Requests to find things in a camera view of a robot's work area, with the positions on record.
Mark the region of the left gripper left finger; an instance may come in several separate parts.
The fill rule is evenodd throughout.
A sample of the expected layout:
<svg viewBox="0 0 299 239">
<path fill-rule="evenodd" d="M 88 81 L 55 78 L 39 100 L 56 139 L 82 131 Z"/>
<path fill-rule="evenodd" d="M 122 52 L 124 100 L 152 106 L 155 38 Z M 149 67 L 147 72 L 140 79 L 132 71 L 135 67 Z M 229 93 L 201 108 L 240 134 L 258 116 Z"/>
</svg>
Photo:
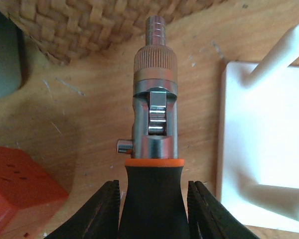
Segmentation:
<svg viewBox="0 0 299 239">
<path fill-rule="evenodd" d="M 120 212 L 119 181 L 107 181 L 47 239 L 116 239 Z"/>
</svg>

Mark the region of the white peg base plate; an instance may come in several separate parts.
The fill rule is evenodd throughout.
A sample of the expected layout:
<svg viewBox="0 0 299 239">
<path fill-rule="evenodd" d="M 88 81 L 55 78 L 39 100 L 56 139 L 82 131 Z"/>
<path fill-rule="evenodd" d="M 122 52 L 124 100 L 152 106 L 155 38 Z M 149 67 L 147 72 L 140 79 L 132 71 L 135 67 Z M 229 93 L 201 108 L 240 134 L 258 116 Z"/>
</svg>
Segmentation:
<svg viewBox="0 0 299 239">
<path fill-rule="evenodd" d="M 221 78 L 216 196 L 240 223 L 299 233 L 299 24 Z"/>
</svg>

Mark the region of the woven wicker basket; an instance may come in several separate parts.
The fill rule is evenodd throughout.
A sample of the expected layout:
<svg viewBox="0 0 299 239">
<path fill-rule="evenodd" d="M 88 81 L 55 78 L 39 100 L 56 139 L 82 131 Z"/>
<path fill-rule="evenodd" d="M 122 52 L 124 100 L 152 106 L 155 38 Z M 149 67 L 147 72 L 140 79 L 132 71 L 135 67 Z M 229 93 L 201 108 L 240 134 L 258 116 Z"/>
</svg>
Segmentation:
<svg viewBox="0 0 299 239">
<path fill-rule="evenodd" d="M 145 31 L 151 15 L 166 23 L 219 0 L 0 0 L 12 20 L 55 64 L 68 64 Z"/>
</svg>

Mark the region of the orange black ratchet screwdriver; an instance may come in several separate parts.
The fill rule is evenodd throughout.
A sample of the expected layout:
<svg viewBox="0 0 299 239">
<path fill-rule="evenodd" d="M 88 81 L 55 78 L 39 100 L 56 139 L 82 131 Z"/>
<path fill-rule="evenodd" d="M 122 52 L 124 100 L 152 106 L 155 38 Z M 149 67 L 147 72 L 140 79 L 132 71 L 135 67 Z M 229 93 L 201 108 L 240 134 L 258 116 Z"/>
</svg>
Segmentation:
<svg viewBox="0 0 299 239">
<path fill-rule="evenodd" d="M 165 20 L 146 20 L 146 42 L 134 58 L 134 123 L 131 139 L 120 139 L 128 188 L 121 239 L 190 237 L 181 193 L 184 160 L 178 157 L 177 58 L 167 46 Z"/>
</svg>

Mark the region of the grey plastic storage box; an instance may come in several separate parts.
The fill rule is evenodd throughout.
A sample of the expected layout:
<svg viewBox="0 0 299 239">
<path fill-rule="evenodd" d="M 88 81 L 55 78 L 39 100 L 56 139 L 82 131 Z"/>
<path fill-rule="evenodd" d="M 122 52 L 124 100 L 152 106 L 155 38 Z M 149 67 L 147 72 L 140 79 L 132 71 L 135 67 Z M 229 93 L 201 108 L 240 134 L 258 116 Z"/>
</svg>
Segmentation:
<svg viewBox="0 0 299 239">
<path fill-rule="evenodd" d="M 22 83 L 16 25 L 0 12 L 0 98 Z"/>
</svg>

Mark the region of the red cube power socket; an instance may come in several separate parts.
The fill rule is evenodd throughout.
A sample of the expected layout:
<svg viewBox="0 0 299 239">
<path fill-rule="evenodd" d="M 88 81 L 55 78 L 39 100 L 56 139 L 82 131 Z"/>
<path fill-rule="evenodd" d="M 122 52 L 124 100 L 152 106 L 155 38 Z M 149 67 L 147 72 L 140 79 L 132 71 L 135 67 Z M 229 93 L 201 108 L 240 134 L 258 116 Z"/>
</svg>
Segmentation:
<svg viewBox="0 0 299 239">
<path fill-rule="evenodd" d="M 34 239 L 68 193 L 20 149 L 0 146 L 0 239 Z"/>
</svg>

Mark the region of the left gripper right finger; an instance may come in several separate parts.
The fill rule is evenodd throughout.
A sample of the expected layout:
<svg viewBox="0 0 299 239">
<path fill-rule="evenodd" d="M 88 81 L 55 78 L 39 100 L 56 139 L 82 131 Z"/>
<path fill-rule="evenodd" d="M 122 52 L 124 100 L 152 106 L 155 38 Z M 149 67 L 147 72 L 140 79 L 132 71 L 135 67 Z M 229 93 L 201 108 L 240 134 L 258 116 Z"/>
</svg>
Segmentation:
<svg viewBox="0 0 299 239">
<path fill-rule="evenodd" d="M 257 239 L 200 181 L 189 181 L 188 224 L 192 239 Z"/>
</svg>

